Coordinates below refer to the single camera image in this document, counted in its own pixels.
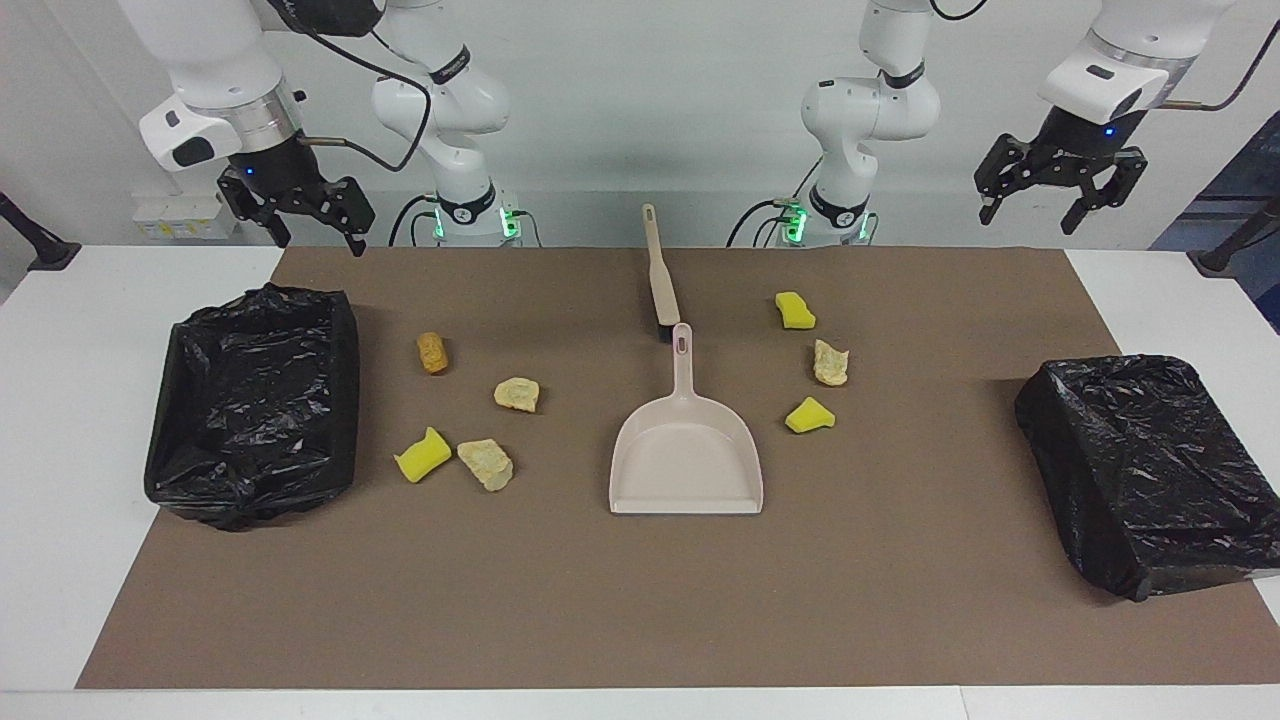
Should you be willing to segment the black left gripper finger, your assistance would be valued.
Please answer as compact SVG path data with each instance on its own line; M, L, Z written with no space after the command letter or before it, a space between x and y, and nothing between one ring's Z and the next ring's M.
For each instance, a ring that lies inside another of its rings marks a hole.
M1062 218L1062 233L1073 234L1092 211L1120 208L1128 200L1148 161L1138 147L1123 149L1105 158L1066 158L1062 169L1069 186L1080 190L1080 197Z
M1030 188L1039 179L1034 146L1005 133L996 138L975 169L975 188L980 196L979 223L989 225L1004 200Z

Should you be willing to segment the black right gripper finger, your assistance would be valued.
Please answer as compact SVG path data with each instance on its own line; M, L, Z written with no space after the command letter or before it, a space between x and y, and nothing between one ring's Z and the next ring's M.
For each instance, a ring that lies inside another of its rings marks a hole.
M260 225L276 247L288 247L292 234L280 218L275 201L257 199L234 167L227 167L221 172L218 188L236 219Z
M365 236L372 228L376 214L355 177L305 184L303 210L312 219L338 231L355 258L364 256L367 250Z

